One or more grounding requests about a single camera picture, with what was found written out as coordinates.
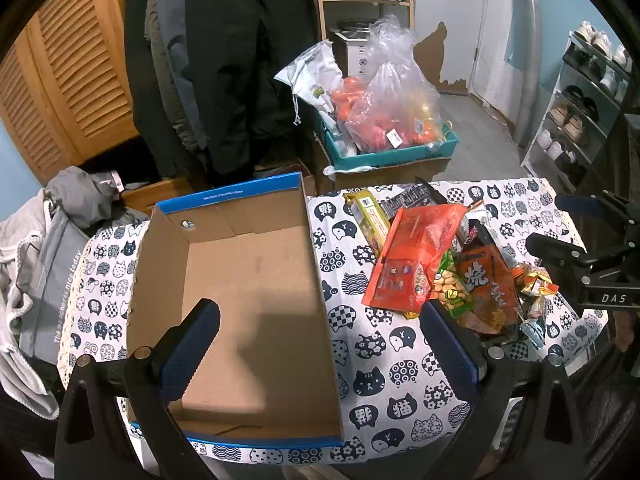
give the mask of gray floor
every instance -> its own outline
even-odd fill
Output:
[[[493,180],[527,176],[520,152],[506,127],[489,117],[473,99],[440,97],[440,115],[451,121],[458,136],[456,151],[446,171],[434,180]]]

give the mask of bolt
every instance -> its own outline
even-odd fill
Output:
[[[504,350],[498,346],[492,346],[488,349],[487,353],[493,359],[502,359],[504,357]]]
[[[559,355],[548,354],[547,357],[549,357],[549,362],[551,363],[552,366],[561,366],[562,365],[562,359],[560,358]]]
[[[133,352],[133,356],[136,359],[146,359],[150,355],[151,355],[151,348],[149,348],[148,346],[140,346],[136,348],[135,352]]]
[[[87,366],[91,362],[91,356],[89,354],[82,354],[78,360],[76,360],[76,364],[80,367]]]

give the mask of blue wall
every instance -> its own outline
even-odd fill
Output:
[[[587,20],[596,30],[604,30],[615,49],[620,40],[589,0],[538,0],[542,19],[542,56],[540,86],[551,92],[558,78],[562,54],[570,30]],[[524,45],[522,22],[524,0],[513,0],[513,17],[505,61],[521,72],[525,69],[527,49]]]
[[[0,221],[37,195],[41,187],[0,123]]]

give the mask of louvered door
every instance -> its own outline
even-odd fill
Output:
[[[41,183],[70,164],[81,162],[42,87],[25,31],[0,65],[0,116]]]
[[[42,84],[82,158],[138,134],[117,0],[47,0],[26,30]]]

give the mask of tablecloth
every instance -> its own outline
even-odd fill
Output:
[[[582,246],[574,224],[554,206],[555,192],[544,179],[433,182],[450,202],[468,205],[483,198],[492,227],[518,261],[535,263],[525,239],[539,232]],[[400,186],[369,188],[388,200]],[[321,274],[332,335],[335,380],[340,396],[344,444],[321,449],[261,450],[212,446],[192,441],[202,455],[246,463],[362,462],[429,444],[460,426],[469,411],[456,398],[440,364],[422,336],[417,319],[365,307],[362,295],[375,257],[346,206],[342,192],[308,199],[312,243]],[[59,369],[68,381],[75,360],[126,355],[126,315],[137,250],[147,223],[92,238],[74,280],[61,344]],[[529,341],[506,346],[513,358],[539,360],[554,352],[565,362],[581,352],[607,322],[607,313],[586,310],[581,319],[560,294],[546,304],[545,347]],[[134,436],[140,430],[129,425]]]

